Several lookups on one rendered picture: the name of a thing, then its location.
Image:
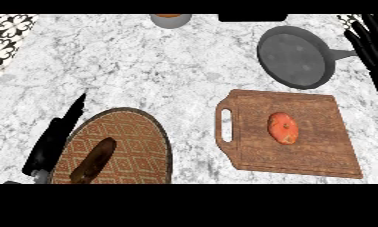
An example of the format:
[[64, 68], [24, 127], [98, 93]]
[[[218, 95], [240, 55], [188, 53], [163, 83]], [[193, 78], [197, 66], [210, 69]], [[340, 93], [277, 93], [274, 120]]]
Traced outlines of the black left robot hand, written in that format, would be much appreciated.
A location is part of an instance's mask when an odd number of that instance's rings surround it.
[[32, 176], [33, 172], [41, 170], [52, 171], [64, 151], [67, 138], [83, 115], [85, 100], [86, 95], [82, 95], [73, 103], [66, 116], [52, 119], [23, 167], [26, 175]]

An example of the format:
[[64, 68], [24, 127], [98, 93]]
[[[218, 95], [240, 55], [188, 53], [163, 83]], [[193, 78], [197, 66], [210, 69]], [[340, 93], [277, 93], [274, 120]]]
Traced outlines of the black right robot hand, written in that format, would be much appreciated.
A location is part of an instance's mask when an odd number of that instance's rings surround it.
[[378, 14], [364, 14], [362, 20], [364, 24], [359, 21], [352, 23], [354, 31], [346, 30], [345, 36], [354, 45], [378, 90]]

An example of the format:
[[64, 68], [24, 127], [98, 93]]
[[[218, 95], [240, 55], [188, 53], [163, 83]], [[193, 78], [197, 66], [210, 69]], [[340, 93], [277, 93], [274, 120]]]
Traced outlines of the grey frying pan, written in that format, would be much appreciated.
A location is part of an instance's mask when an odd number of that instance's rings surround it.
[[336, 61], [357, 56], [354, 50], [331, 49], [306, 29], [278, 26], [258, 44], [258, 58], [269, 76], [286, 86], [308, 90], [323, 86], [336, 72]]

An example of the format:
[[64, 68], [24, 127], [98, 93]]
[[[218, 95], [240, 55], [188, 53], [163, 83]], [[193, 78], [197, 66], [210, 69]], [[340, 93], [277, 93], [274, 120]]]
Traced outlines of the orange squash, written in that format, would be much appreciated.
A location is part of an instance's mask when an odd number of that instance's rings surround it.
[[283, 145], [293, 145], [299, 139], [299, 125], [294, 118], [286, 112], [277, 112], [269, 116], [268, 131], [274, 139]]

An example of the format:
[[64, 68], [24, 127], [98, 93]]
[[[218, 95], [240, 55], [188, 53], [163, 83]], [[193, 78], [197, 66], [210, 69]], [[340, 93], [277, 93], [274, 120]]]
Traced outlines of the brown wooden cutting board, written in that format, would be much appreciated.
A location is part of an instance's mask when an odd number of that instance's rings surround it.
[[[331, 95], [235, 89], [218, 104], [231, 111], [232, 139], [216, 139], [235, 168], [252, 171], [359, 178], [362, 170]], [[299, 139], [283, 145], [269, 134], [269, 117], [284, 112]]]

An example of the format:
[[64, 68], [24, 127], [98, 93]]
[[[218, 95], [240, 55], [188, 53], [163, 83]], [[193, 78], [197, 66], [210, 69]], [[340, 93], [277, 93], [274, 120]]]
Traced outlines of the brown elongated vegetable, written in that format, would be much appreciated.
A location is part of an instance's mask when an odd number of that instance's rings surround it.
[[113, 157], [116, 148], [117, 141], [111, 137], [98, 143], [70, 175], [73, 184], [89, 184], [94, 181]]

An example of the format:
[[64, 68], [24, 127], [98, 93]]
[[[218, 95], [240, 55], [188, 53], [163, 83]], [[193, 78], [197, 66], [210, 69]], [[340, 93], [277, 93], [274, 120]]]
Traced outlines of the round patterned woven placemat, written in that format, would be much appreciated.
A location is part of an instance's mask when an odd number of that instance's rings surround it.
[[51, 172], [49, 183], [72, 183], [74, 169], [108, 137], [117, 141], [117, 148], [92, 183], [170, 183], [173, 154], [166, 130], [153, 115], [131, 107], [101, 112], [76, 129]]

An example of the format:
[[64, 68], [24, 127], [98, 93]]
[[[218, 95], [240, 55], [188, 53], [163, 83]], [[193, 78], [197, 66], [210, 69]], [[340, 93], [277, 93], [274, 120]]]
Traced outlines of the grey pot with orange contents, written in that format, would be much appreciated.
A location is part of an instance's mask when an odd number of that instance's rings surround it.
[[181, 14], [179, 16], [165, 17], [157, 14], [151, 15], [154, 24], [166, 29], [176, 29], [182, 27], [191, 21], [191, 14]]

